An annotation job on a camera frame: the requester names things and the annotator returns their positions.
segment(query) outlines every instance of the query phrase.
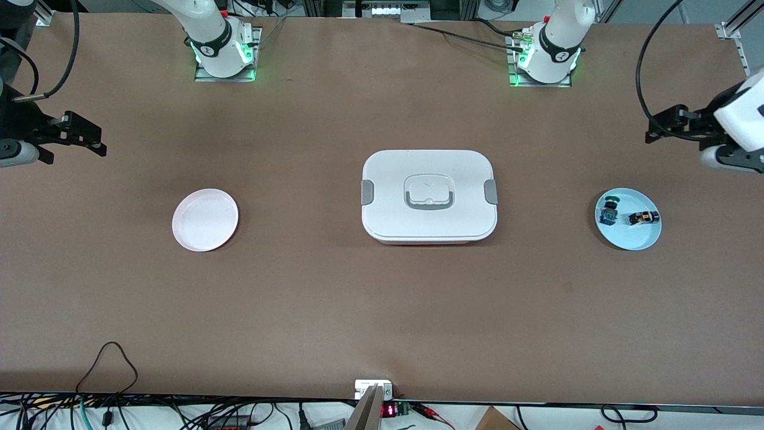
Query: white food container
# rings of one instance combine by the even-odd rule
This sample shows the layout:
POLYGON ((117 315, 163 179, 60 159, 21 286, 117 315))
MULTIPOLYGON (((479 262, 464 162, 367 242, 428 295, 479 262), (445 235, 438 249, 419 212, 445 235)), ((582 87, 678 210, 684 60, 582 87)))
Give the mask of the white food container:
POLYGON ((445 245, 485 239, 497 222, 494 170, 464 150, 372 154, 361 180, 361 219, 382 243, 445 245))

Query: wire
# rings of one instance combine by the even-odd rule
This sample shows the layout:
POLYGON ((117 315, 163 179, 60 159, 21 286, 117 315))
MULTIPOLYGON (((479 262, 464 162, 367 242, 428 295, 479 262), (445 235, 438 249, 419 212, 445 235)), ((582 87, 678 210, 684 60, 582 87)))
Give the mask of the wire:
POLYGON ((282 411, 281 409, 279 409, 279 406, 278 406, 277 404, 275 404, 275 403, 274 403, 274 408, 275 408, 275 409, 276 409, 278 412, 281 412, 281 415, 284 415, 284 418, 286 418, 286 422, 288 422, 288 423, 289 423, 289 430, 294 430, 294 428, 292 428, 292 420, 291 420, 291 419, 289 419, 289 416, 288 416, 287 414, 285 414, 285 413, 284 413, 284 411, 282 411))
POLYGON ((490 30, 492 32, 497 33, 497 34, 501 34, 502 36, 506 36, 506 37, 512 37, 512 33, 516 33, 518 31, 522 31, 523 30, 522 28, 518 28, 517 30, 502 31, 502 30, 499 30, 495 25, 491 24, 490 21, 488 21, 487 19, 483 19, 483 18, 473 18, 472 21, 481 22, 481 23, 485 24, 488 28, 490 28, 490 30))
POLYGON ((274 27, 271 28, 270 31, 268 31, 268 34, 266 34, 265 37, 260 39, 260 48, 262 48, 263 45, 265 44, 265 42, 268 41, 268 39, 270 39, 270 36, 279 28, 279 26, 282 25, 283 22, 287 20, 287 16, 289 16, 289 14, 291 14, 295 10, 297 10, 297 9, 296 8, 294 10, 290 9, 290 10, 286 11, 286 13, 284 14, 283 17, 279 18, 279 21, 277 21, 276 25, 274 25, 274 27))
POLYGON ((88 420, 88 415, 85 413, 85 399, 82 397, 79 398, 79 414, 83 417, 85 427, 88 430, 93 430, 93 426, 90 425, 90 420, 88 420))
POLYGON ((645 116, 647 119, 650 120, 650 122, 658 128, 660 131, 664 132, 666 135, 674 136, 676 138, 688 140, 691 142, 716 142, 716 139, 713 138, 696 138, 694 136, 688 136, 688 135, 680 135, 678 133, 674 133, 671 130, 668 130, 666 127, 660 124, 658 122, 658 119, 655 118, 655 116, 650 113, 650 110, 647 108, 647 103, 645 103, 645 97, 642 95, 642 61, 645 58, 645 52, 647 51, 647 46, 650 44, 650 41, 652 40, 652 36, 655 35, 656 31, 658 31, 658 27, 663 24, 663 21, 666 20, 666 18, 674 11, 674 9, 679 6, 680 3, 682 3, 684 0, 676 0, 673 5, 671 5, 666 12, 663 13, 661 18, 658 19, 658 22, 656 22, 656 25, 650 30, 649 34, 647 34, 647 38, 645 39, 645 43, 642 45, 642 49, 639 50, 639 57, 636 61, 636 72, 635 72, 635 80, 636 80, 636 97, 639 99, 639 105, 642 107, 642 112, 645 113, 645 116))
POLYGON ((523 52, 523 49, 520 48, 520 47, 511 47, 511 46, 508 46, 508 45, 505 45, 505 44, 495 44, 494 42, 482 41, 482 40, 476 39, 474 37, 464 36, 463 34, 456 34, 456 33, 450 32, 450 31, 441 30, 440 28, 424 27, 422 25, 415 25, 415 24, 409 24, 409 25, 412 26, 412 27, 415 27, 415 28, 422 28, 423 30, 430 30, 430 31, 434 31, 436 33, 440 33, 440 34, 445 34, 445 35, 448 35, 448 36, 457 37, 459 39, 464 39, 466 41, 474 42, 476 44, 483 44, 483 45, 492 46, 492 47, 500 47, 501 49, 513 50, 515 52, 523 52))
POLYGON ((61 75, 61 79, 59 79, 53 89, 44 93, 46 99, 49 99, 50 96, 58 93, 58 90, 60 90, 66 80, 69 79, 69 74, 72 73, 72 67, 74 67, 74 59, 77 57, 77 47, 79 46, 79 9, 77 9, 77 0, 70 0, 70 3, 72 5, 72 19, 74 20, 72 51, 69 54, 69 63, 66 64, 66 69, 64 69, 63 74, 61 75))
POLYGON ((133 2, 133 4, 134 4, 134 5, 136 5, 136 6, 138 6, 139 8, 141 8, 141 10, 142 10, 142 11, 144 11, 144 12, 148 12, 148 13, 150 13, 150 14, 153 14, 153 13, 154 13, 154 11, 150 11, 150 10, 146 9, 145 7, 143 7, 143 6, 141 6, 140 4, 138 4, 138 2, 136 2, 135 0, 130 0, 130 1, 131 1, 131 2, 133 2))
POLYGON ((442 422, 443 424, 447 425, 448 427, 451 427, 451 430, 456 430, 456 428, 448 421, 446 421, 443 417, 438 416, 438 418, 435 418, 437 422, 442 422))
POLYGON ((5 37, 0 37, 0 43, 4 44, 6 48, 9 50, 12 50, 15 52, 19 57, 26 60, 27 63, 29 63, 29 67, 32 68, 32 90, 29 92, 29 94, 34 94, 35 91, 37 91, 37 85, 40 83, 40 71, 37 69, 37 65, 34 63, 34 61, 27 55, 24 50, 19 49, 19 47, 15 46, 15 43, 10 42, 5 37))
POLYGON ((85 382, 85 380, 88 378, 88 376, 90 376, 90 373, 93 371, 93 369, 96 368, 96 364, 98 364, 98 360, 101 358, 101 354, 103 354, 103 351, 109 345, 115 345, 117 348, 119 348, 119 352, 122 354, 122 358, 125 360, 125 362, 128 364, 128 366, 130 366, 130 368, 133 370, 133 381, 130 383, 130 385, 128 385, 125 388, 117 391, 116 395, 120 395, 120 394, 124 393, 125 391, 129 390, 130 388, 132 388, 132 386, 135 385, 136 382, 138 382, 138 369, 136 369, 135 365, 130 361, 130 359, 128 358, 128 355, 125 353, 125 349, 122 348, 122 345, 120 345, 118 342, 114 342, 113 340, 111 340, 111 341, 106 342, 105 344, 103 344, 103 346, 101 347, 101 349, 98 352, 98 355, 95 356, 95 361, 93 361, 93 364, 90 365, 90 368, 88 369, 88 371, 85 372, 85 376, 83 376, 82 379, 80 379, 79 382, 77 383, 77 385, 74 387, 74 392, 76 394, 80 393, 79 388, 85 382))
POLYGON ((658 418, 658 408, 653 406, 650 410, 652 411, 652 416, 649 417, 649 418, 646 418, 646 419, 625 419, 623 417, 623 415, 621 415, 621 413, 618 410, 618 408, 616 408, 615 406, 613 406, 613 405, 602 405, 602 407, 600 408, 600 414, 602 414, 602 418, 606 419, 607 421, 612 422, 613 424, 621 424, 623 426, 623 430, 627 430, 626 429, 626 423, 628 423, 628 422, 629 423, 633 423, 633 424, 646 424, 648 422, 655 421, 658 418), (615 412, 616 415, 618 415, 618 418, 617 419, 613 419, 613 418, 607 416, 607 414, 605 413, 606 409, 615 412))
POLYGON ((270 418, 271 415, 274 414, 274 409, 275 409, 274 408, 274 404, 271 403, 270 404, 270 413, 268 414, 267 417, 265 417, 264 419, 261 419, 260 422, 252 421, 252 414, 254 413, 254 409, 257 408, 257 405, 259 405, 259 404, 260 403, 255 403, 254 406, 252 406, 252 410, 249 411, 249 421, 247 421, 247 427, 254 427, 256 425, 262 424, 262 423, 266 422, 270 418))
POLYGON ((523 427, 523 430, 528 430, 528 426, 525 425, 525 420, 523 419, 523 412, 520 411, 520 405, 515 405, 515 408, 517 408, 517 418, 520 420, 520 425, 523 427))
POLYGON ((117 403, 117 410, 119 411, 119 418, 122 418, 122 424, 125 425, 125 430, 130 430, 130 426, 128 425, 128 420, 125 419, 125 414, 122 412, 122 405, 117 403))

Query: metal mounting plate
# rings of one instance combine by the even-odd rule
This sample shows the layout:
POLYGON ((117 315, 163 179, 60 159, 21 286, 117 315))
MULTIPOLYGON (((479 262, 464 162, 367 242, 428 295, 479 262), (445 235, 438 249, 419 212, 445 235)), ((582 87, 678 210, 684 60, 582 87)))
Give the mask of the metal mounting plate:
MULTIPOLYGON (((517 42, 509 36, 504 38, 504 43, 511 47, 518 46, 517 42)), ((519 55, 519 53, 511 49, 507 49, 507 63, 509 64, 510 68, 510 84, 512 86, 550 86, 555 88, 569 88, 573 85, 571 81, 571 74, 569 72, 563 80, 557 83, 541 83, 533 79, 528 75, 528 73, 517 67, 517 58, 519 55)))
POLYGON ((196 82, 252 82, 257 76, 257 59, 260 56, 260 42, 263 29, 260 27, 251 27, 249 23, 243 23, 245 26, 249 26, 252 30, 251 38, 246 37, 242 42, 244 44, 252 43, 254 46, 251 48, 252 63, 241 69, 241 72, 236 73, 232 77, 214 77, 207 73, 199 62, 196 63, 196 71, 194 72, 194 81, 196 82))
POLYGON ((355 380, 354 399, 360 400, 366 389, 375 384, 382 385, 385 401, 393 399, 393 383, 388 380, 355 380))

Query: black cable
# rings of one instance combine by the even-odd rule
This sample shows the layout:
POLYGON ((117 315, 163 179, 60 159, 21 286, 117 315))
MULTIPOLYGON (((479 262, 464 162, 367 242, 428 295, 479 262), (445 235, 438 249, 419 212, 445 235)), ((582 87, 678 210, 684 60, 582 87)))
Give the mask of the black cable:
POLYGON ((146 9, 145 7, 143 7, 143 6, 139 5, 139 4, 138 4, 138 2, 136 2, 135 0, 130 0, 130 1, 131 1, 131 2, 133 2, 133 4, 134 4, 134 5, 136 5, 136 6, 138 6, 139 8, 141 8, 141 10, 142 10, 142 11, 144 11, 144 12, 148 12, 148 13, 150 13, 150 14, 153 14, 153 13, 154 13, 154 11, 150 11, 150 10, 146 9))
POLYGON ((77 57, 77 47, 79 46, 79 9, 77 8, 77 0, 70 0, 70 3, 72 5, 72 19, 74 20, 72 51, 69 54, 69 63, 66 64, 66 69, 64 69, 63 74, 61 75, 61 79, 59 79, 53 89, 44 93, 46 99, 50 98, 53 94, 58 93, 58 90, 60 90, 66 80, 69 79, 69 74, 72 73, 72 67, 74 67, 74 59, 77 57))
POLYGON ((434 32, 440 33, 440 34, 446 34, 448 36, 458 37, 460 39, 464 39, 466 41, 474 42, 476 44, 483 44, 483 45, 492 46, 492 47, 500 47, 501 49, 514 50, 515 52, 523 52, 523 49, 520 48, 520 47, 511 47, 511 46, 508 46, 508 45, 505 45, 505 44, 495 44, 494 42, 482 41, 482 40, 476 39, 474 37, 464 36, 463 34, 456 34, 456 33, 450 32, 450 31, 441 30, 440 28, 424 27, 422 25, 415 25, 415 24, 409 24, 409 25, 412 26, 412 27, 415 27, 415 28, 422 28, 423 30, 430 30, 430 31, 434 31, 434 32))
POLYGON ((613 405, 602 405, 602 407, 600 408, 600 414, 602 414, 602 418, 606 419, 609 422, 612 422, 613 424, 621 424, 623 426, 623 430, 627 430, 626 429, 626 424, 627 423, 631 423, 631 424, 646 424, 648 422, 655 421, 658 418, 658 408, 656 408, 655 406, 650 407, 650 411, 652 411, 652 416, 649 417, 649 418, 646 418, 646 419, 625 419, 623 417, 623 415, 621 415, 621 413, 618 410, 618 408, 613 406, 613 405), (615 412, 616 415, 618 416, 618 418, 617 419, 613 419, 613 418, 607 416, 607 414, 605 413, 606 409, 615 412))
POLYGON ((658 120, 655 118, 655 116, 650 113, 650 110, 647 108, 647 103, 645 103, 645 97, 642 95, 642 61, 645 58, 645 52, 647 51, 647 45, 649 45, 650 41, 652 40, 652 36, 655 35, 656 31, 658 31, 658 27, 663 24, 663 21, 666 20, 666 18, 674 11, 674 9, 679 6, 680 3, 682 3, 684 0, 676 0, 673 5, 671 5, 670 8, 664 14, 661 16, 661 18, 658 19, 658 22, 656 22, 656 25, 650 30, 649 34, 647 35, 647 38, 645 39, 645 43, 642 45, 642 49, 639 50, 639 57, 636 61, 636 72, 635 72, 635 80, 636 80, 636 97, 639 99, 639 105, 642 107, 642 112, 645 113, 645 116, 647 119, 650 120, 650 122, 657 127, 660 131, 664 132, 666 135, 674 136, 676 138, 688 140, 691 142, 717 142, 714 138, 696 138, 694 136, 688 136, 688 135, 680 135, 678 133, 674 133, 671 130, 668 130, 666 127, 660 124, 658 120))
POLYGON ((37 65, 34 63, 34 61, 27 55, 26 52, 18 49, 13 44, 4 41, 0 37, 0 43, 4 44, 6 48, 9 50, 12 50, 16 53, 19 57, 23 58, 27 63, 29 63, 29 67, 32 68, 32 90, 29 92, 29 95, 34 94, 35 91, 37 91, 37 85, 40 83, 40 71, 37 69, 37 65))
POLYGON ((285 413, 284 413, 284 411, 282 411, 281 409, 279 409, 279 406, 278 406, 277 404, 275 404, 275 403, 274 403, 274 408, 275 408, 275 409, 276 409, 278 412, 281 412, 281 415, 284 415, 284 418, 286 418, 286 422, 288 422, 288 423, 289 423, 289 430, 294 430, 294 428, 292 428, 292 420, 291 420, 291 419, 289 419, 289 416, 288 416, 287 414, 285 414, 285 413))
POLYGON ((116 395, 120 395, 124 393, 125 391, 132 388, 133 385, 135 385, 136 382, 138 382, 138 369, 135 368, 135 365, 130 361, 128 358, 128 355, 125 353, 125 349, 122 348, 122 345, 120 345, 118 342, 114 342, 113 340, 110 340, 109 342, 106 342, 101 346, 101 349, 98 352, 98 355, 95 356, 95 360, 93 361, 93 364, 90 365, 90 368, 87 372, 85 372, 85 376, 82 377, 82 379, 79 380, 77 385, 74 387, 74 393, 79 394, 79 388, 85 382, 85 380, 90 376, 90 373, 93 371, 93 369, 96 368, 96 364, 98 364, 98 360, 101 358, 101 354, 103 354, 103 351, 106 349, 109 345, 115 345, 117 348, 119 348, 119 352, 122 354, 122 358, 125 360, 125 362, 130 366, 130 368, 133 370, 133 381, 130 383, 130 385, 126 386, 125 388, 117 391, 116 395))
POLYGON ((53 418, 53 415, 56 415, 56 412, 58 412, 58 409, 61 406, 63 406, 63 401, 57 404, 56 407, 53 408, 53 411, 50 414, 45 415, 45 421, 43 421, 43 425, 40 426, 40 430, 45 430, 47 428, 47 423, 50 421, 51 418, 53 418))
POLYGON ((523 430, 528 430, 528 426, 525 425, 525 420, 523 419, 523 413, 520 411, 520 405, 515 405, 515 408, 517 408, 517 418, 520 420, 520 425, 523 427, 523 430))
POLYGON ((125 414, 122 413, 122 405, 117 403, 117 410, 119 411, 119 418, 122 419, 122 424, 125 426, 125 430, 130 430, 130 426, 128 425, 128 420, 125 419, 125 414))
POLYGON ((510 31, 499 30, 498 28, 496 28, 495 25, 491 24, 490 21, 488 21, 487 19, 483 19, 483 18, 472 18, 472 21, 481 22, 481 23, 485 24, 486 26, 488 26, 488 28, 490 28, 492 32, 498 33, 498 34, 501 34, 502 36, 507 36, 507 37, 512 37, 512 33, 516 33, 518 31, 522 31, 523 30, 522 28, 518 28, 517 30, 510 30, 510 31))
POLYGON ((270 418, 270 416, 274 414, 274 409, 275 409, 275 408, 274 408, 274 404, 273 404, 273 403, 271 403, 271 404, 270 404, 270 413, 268 414, 268 416, 267 416, 267 417, 265 417, 264 419, 261 419, 259 422, 254 422, 254 421, 252 421, 252 414, 254 413, 254 409, 255 409, 255 408, 257 408, 257 405, 259 405, 259 404, 260 404, 260 403, 255 403, 255 404, 252 406, 252 410, 251 410, 251 411, 249 411, 249 421, 247 422, 247 427, 254 427, 254 426, 256 426, 256 425, 260 425, 260 424, 262 424, 262 423, 266 422, 266 421, 267 421, 267 420, 270 418))

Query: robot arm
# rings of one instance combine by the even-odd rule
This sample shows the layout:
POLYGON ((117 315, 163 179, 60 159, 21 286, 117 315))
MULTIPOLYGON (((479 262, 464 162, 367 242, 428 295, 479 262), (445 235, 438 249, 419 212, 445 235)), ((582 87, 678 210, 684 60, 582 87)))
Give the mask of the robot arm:
POLYGON ((542 83, 563 80, 575 67, 581 42, 596 16, 591 0, 555 0, 548 20, 523 31, 531 38, 517 66, 542 83))
POLYGON ((213 0, 153 0, 180 21, 196 61, 214 77, 233 77, 254 61, 252 25, 224 18, 213 0))
MULTIPOLYGON (((690 112, 677 105, 656 119, 672 133, 702 137, 699 149, 707 166, 764 174, 764 70, 720 93, 703 109, 690 112)), ((650 123, 645 143, 666 136, 650 123)))

